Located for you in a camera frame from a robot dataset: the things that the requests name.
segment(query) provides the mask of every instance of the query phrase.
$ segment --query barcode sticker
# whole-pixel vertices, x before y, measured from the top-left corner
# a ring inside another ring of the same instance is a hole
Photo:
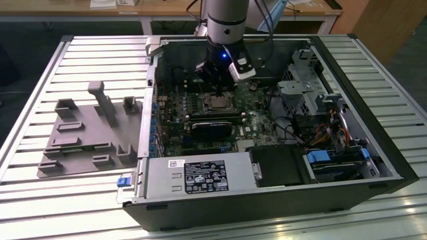
[[[177,159],[177,160],[169,160],[168,161],[168,168],[181,168],[184,167],[185,160]]]

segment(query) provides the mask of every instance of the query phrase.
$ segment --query wooden table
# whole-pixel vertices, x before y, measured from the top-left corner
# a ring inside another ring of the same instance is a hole
[[[185,13],[191,0],[139,0],[136,6],[91,11],[89,0],[1,0],[0,22],[100,22],[139,21],[144,35],[152,35],[152,21],[193,21]],[[199,14],[200,5],[192,6]],[[324,0],[285,9],[280,21],[321,22],[317,33],[328,34],[343,11],[332,9]]]

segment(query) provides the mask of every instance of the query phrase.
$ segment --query gray plastic peg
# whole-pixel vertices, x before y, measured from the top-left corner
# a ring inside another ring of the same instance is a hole
[[[99,108],[104,113],[109,127],[113,128],[119,125],[116,119],[116,110],[112,101],[104,94],[104,82],[103,81],[89,81],[87,91],[96,98]]]

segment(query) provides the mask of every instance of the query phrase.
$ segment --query table leg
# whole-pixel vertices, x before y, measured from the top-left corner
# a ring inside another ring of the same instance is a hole
[[[151,16],[141,16],[139,18],[140,25],[141,25],[141,31],[144,35],[153,35],[152,30],[152,17]]]
[[[324,21],[323,21],[323,23],[320,25],[317,34],[329,34],[332,26],[333,26],[333,23],[335,23],[335,20],[336,20],[336,17],[337,16],[327,16],[325,17],[325,19],[324,19]]]

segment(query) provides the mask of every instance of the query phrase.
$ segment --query metal case frame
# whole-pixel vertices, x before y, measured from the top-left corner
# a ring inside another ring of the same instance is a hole
[[[145,156],[140,156],[136,170],[140,178],[135,184],[135,198],[132,201],[123,203],[123,209],[147,231],[183,229],[348,210],[371,197],[392,193],[419,179],[320,38],[316,35],[291,35],[276,36],[275,39],[308,39],[307,42],[311,44],[323,66],[327,67],[344,100],[355,112],[356,119],[365,133],[375,139],[375,145],[388,159],[391,168],[393,168],[399,177],[349,181],[345,184],[313,184],[304,188],[289,187],[287,190],[243,193],[240,195],[191,196],[191,199],[164,198],[152,200],[144,198],[144,186],[147,185],[147,175],[144,173],[148,162]],[[188,40],[188,37],[161,37],[157,40],[160,46],[161,42]],[[155,56],[151,61],[153,67],[156,61]]]

